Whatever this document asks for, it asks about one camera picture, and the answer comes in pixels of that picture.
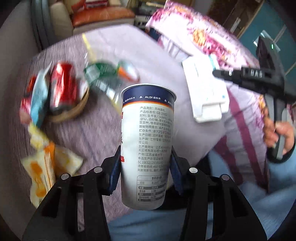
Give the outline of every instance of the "pink floral fabric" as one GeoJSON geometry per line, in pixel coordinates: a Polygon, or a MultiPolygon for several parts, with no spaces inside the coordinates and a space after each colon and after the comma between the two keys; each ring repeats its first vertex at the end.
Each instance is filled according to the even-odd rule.
{"type": "MultiPolygon", "coordinates": [[[[259,67],[258,60],[235,36],[211,18],[181,4],[167,2],[164,9],[151,17],[146,28],[161,33],[159,45],[177,61],[202,52],[215,54],[221,69],[259,67]]],[[[230,98],[229,112],[223,116],[226,135],[214,149],[227,162],[237,184],[251,181],[266,188],[261,114],[264,101],[259,94],[230,82],[226,84],[230,98]]]]}

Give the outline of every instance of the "metal screw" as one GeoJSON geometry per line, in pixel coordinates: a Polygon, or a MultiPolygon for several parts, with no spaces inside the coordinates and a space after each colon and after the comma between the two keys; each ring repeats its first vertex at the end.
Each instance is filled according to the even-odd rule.
{"type": "Polygon", "coordinates": [[[64,173],[63,175],[61,175],[62,180],[66,180],[69,178],[69,174],[68,173],[64,173]]]}
{"type": "Polygon", "coordinates": [[[229,180],[229,176],[228,175],[226,175],[226,174],[223,174],[222,175],[222,179],[224,180],[224,181],[228,181],[229,180]]]}
{"type": "Polygon", "coordinates": [[[101,171],[103,171],[103,169],[102,169],[101,167],[96,167],[96,168],[94,169],[94,172],[95,172],[95,173],[100,173],[101,171]]]}
{"type": "Polygon", "coordinates": [[[195,167],[191,167],[191,168],[189,168],[189,171],[190,171],[191,173],[197,173],[197,169],[196,169],[195,167]]]}

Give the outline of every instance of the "finger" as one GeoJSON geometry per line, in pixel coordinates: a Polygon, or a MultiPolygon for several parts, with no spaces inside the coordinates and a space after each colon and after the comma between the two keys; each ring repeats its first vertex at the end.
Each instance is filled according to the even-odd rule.
{"type": "Polygon", "coordinates": [[[265,139],[270,139],[270,140],[273,140],[274,142],[277,142],[279,140],[279,136],[275,132],[269,129],[264,131],[264,137],[265,139]]]}
{"type": "Polygon", "coordinates": [[[267,147],[275,147],[276,145],[276,142],[274,140],[271,140],[271,139],[266,139],[264,138],[264,143],[266,144],[267,147]]]}
{"type": "Polygon", "coordinates": [[[263,109],[263,115],[264,115],[264,116],[268,116],[268,108],[267,108],[267,107],[265,107],[265,108],[263,109]]]}
{"type": "Polygon", "coordinates": [[[276,132],[285,136],[285,149],[290,151],[294,145],[295,135],[294,128],[289,122],[277,122],[276,132]]]}
{"type": "Polygon", "coordinates": [[[270,129],[272,131],[275,131],[274,122],[269,117],[267,117],[267,116],[264,117],[263,122],[264,122],[264,127],[266,129],[270,129]]]}

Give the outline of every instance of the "red soda can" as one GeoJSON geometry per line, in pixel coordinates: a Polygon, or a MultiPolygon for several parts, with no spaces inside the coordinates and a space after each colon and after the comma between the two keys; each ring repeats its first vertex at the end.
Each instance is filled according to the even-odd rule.
{"type": "Polygon", "coordinates": [[[50,79],[50,110],[54,115],[70,110],[76,105],[77,83],[74,67],[69,63],[57,63],[50,79]]]}

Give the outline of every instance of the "green bottle label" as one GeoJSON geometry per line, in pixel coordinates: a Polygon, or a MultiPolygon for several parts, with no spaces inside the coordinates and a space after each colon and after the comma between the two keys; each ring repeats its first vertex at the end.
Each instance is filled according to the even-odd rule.
{"type": "Polygon", "coordinates": [[[87,66],[84,69],[84,75],[89,85],[92,85],[95,80],[100,78],[116,76],[117,70],[111,64],[98,62],[87,66]]]}

